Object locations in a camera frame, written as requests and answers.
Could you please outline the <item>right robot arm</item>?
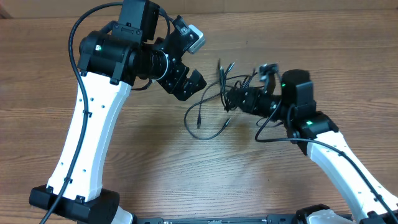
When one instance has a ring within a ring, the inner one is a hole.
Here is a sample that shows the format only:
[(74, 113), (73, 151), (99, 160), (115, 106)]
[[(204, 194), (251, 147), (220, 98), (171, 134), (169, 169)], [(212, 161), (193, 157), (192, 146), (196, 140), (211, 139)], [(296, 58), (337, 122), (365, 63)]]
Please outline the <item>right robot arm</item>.
[(397, 223), (397, 197), (384, 188), (349, 148), (339, 127), (316, 109), (313, 82), (306, 70), (288, 70), (273, 93), (277, 71), (261, 71), (263, 88), (235, 88), (228, 99), (243, 112), (282, 121), (286, 141), (298, 145), (336, 187), (352, 214), (352, 223)]

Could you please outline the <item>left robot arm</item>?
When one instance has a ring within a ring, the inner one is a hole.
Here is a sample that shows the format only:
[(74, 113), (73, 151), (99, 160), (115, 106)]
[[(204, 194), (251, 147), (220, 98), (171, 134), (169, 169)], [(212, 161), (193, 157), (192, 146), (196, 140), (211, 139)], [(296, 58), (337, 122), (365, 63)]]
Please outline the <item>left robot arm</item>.
[(205, 44), (202, 31), (151, 1), (119, 5), (119, 19), (83, 38), (80, 58), (71, 61), (78, 91), (65, 145), (48, 182), (29, 196), (47, 215), (78, 223), (135, 223), (119, 194), (102, 183), (113, 129), (135, 80), (157, 82), (180, 101), (206, 86), (199, 71), (182, 63), (185, 53)]

